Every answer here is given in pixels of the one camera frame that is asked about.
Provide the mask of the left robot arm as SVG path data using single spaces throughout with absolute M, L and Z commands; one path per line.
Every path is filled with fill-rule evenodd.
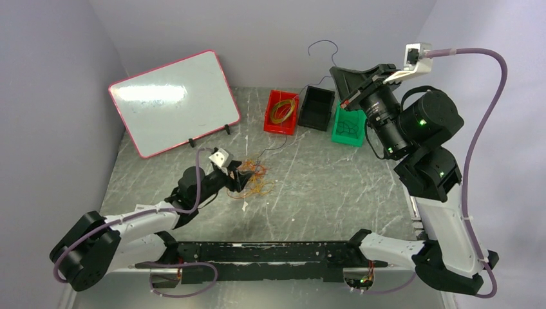
M 53 276 L 75 291 L 86 290 L 105 275 L 139 263 L 168 268 L 178 259 L 178 243 L 169 231 L 183 227 L 226 188 L 241 192 L 254 176 L 240 161 L 216 165 L 207 174 L 197 165 L 187 168 L 163 201 L 139 211 L 102 216 L 83 214 L 50 252 Z

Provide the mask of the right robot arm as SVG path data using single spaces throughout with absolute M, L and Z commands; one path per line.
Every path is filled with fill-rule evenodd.
M 340 107 L 362 111 L 382 144 L 382 158 L 396 161 L 394 171 L 417 203 L 427 238 L 404 241 L 360 230 L 349 242 L 348 260 L 357 267 L 369 260 L 392 263 L 414 271 L 435 290 L 476 296 L 482 271 L 494 268 L 499 257 L 467 229 L 462 173 L 444 146 L 464 120 L 451 98 L 433 86 L 407 91 L 404 98 L 417 95 L 412 104 L 397 100 L 395 70 L 393 64 L 366 71 L 334 66 L 330 74 Z

